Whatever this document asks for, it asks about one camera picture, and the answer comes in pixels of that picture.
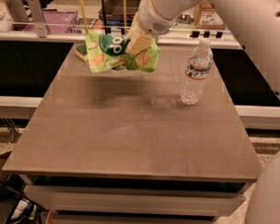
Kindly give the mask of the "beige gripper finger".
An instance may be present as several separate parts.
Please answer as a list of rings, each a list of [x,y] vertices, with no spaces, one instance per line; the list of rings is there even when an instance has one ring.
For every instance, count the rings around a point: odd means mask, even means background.
[[[138,24],[138,15],[135,14],[134,19],[131,23],[131,27],[128,30],[127,33],[127,37],[130,38],[131,40],[133,40],[135,37],[138,36],[145,36],[145,33],[143,32],[143,30],[140,28],[139,24]]]
[[[136,55],[146,49],[152,42],[152,40],[142,35],[135,35],[126,46],[125,52],[130,55]]]

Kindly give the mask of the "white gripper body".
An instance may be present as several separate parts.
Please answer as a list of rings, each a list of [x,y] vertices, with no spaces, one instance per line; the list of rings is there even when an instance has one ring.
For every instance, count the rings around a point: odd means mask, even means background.
[[[137,22],[144,32],[162,35],[169,32],[177,15],[169,0],[141,0]]]

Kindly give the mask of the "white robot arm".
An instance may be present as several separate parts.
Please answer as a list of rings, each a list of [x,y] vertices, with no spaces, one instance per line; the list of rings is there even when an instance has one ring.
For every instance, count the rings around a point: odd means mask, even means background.
[[[142,52],[165,34],[185,10],[201,0],[142,0],[128,32],[126,52]],[[205,0],[280,100],[280,3],[278,0]],[[244,224],[280,224],[280,151],[263,168],[251,195]]]

